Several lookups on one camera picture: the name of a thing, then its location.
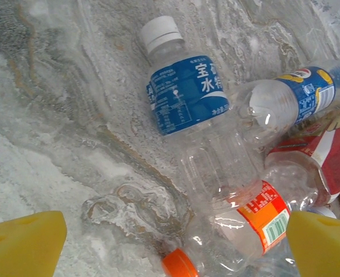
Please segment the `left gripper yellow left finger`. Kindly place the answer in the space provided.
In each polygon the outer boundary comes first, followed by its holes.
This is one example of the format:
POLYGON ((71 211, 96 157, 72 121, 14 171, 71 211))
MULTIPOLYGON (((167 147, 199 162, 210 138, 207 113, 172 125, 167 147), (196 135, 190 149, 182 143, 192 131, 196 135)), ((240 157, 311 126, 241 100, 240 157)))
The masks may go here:
POLYGON ((0 223, 0 276, 53 276, 66 235, 61 211, 0 223))

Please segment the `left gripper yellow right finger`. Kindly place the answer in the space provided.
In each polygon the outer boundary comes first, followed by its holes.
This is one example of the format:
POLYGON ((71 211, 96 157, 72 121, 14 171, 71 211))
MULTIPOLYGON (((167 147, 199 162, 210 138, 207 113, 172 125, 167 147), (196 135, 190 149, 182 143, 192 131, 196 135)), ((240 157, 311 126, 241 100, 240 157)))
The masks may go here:
POLYGON ((286 235, 301 276, 340 276, 340 220, 292 212, 286 235))

